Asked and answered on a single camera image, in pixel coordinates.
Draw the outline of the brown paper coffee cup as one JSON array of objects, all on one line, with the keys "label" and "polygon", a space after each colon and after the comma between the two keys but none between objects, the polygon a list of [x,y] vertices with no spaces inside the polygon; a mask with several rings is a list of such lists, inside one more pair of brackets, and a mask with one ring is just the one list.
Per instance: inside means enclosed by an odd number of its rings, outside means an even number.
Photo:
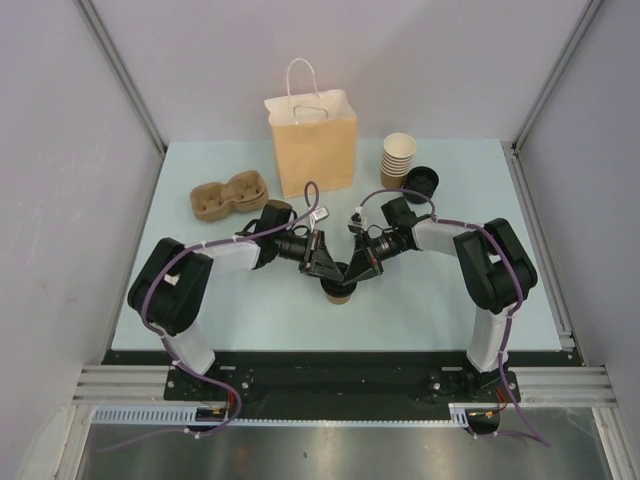
[{"label": "brown paper coffee cup", "polygon": [[327,297],[328,301],[330,303],[334,304],[334,305],[346,304],[351,298],[350,295],[334,296],[334,295],[330,295],[330,294],[327,294],[326,297]]}]

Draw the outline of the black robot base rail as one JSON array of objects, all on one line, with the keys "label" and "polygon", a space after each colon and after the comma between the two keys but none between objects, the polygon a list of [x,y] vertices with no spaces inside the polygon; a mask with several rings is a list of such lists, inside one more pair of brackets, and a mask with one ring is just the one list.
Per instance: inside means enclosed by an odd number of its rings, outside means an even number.
[{"label": "black robot base rail", "polygon": [[461,351],[223,351],[206,375],[216,382],[173,368],[164,399],[243,420],[411,421],[438,419],[450,403],[498,412],[520,397],[513,372],[480,374]]}]

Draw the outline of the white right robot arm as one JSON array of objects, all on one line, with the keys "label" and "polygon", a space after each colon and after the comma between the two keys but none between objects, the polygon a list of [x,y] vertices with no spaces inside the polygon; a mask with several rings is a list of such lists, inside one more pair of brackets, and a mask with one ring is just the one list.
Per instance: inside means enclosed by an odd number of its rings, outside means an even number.
[{"label": "white right robot arm", "polygon": [[437,252],[457,259],[466,290],[476,305],[475,323],[466,357],[473,369],[461,376],[463,393],[484,401],[497,389],[494,372],[506,363],[513,317],[537,285],[538,276],[510,223],[497,218],[483,225],[418,216],[405,198],[381,210],[388,228],[368,233],[362,208],[349,218],[354,253],[344,273],[345,285],[383,274],[382,263],[407,251]]}]

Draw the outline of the black coffee cup lid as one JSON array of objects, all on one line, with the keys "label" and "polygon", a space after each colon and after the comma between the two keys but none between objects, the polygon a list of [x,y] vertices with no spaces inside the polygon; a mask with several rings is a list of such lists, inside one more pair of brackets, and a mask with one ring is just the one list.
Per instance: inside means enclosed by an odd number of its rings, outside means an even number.
[{"label": "black coffee cup lid", "polygon": [[330,294],[334,296],[351,296],[357,288],[356,283],[344,284],[337,280],[331,279],[321,279],[320,285],[326,295]]}]

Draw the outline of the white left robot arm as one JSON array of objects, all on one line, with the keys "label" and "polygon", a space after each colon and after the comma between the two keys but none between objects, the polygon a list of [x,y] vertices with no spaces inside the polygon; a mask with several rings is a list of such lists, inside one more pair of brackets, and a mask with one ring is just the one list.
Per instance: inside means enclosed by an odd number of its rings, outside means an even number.
[{"label": "white left robot arm", "polygon": [[328,216],[325,207],[298,216],[290,204],[270,200],[259,218],[229,239],[193,247],[172,238],[156,244],[129,289],[127,304],[160,337],[173,361],[189,371],[185,385],[197,398],[210,399],[221,387],[220,374],[211,369],[214,350],[197,323],[209,281],[260,269],[278,257],[295,262],[303,275],[342,281],[325,234],[317,228]]}]

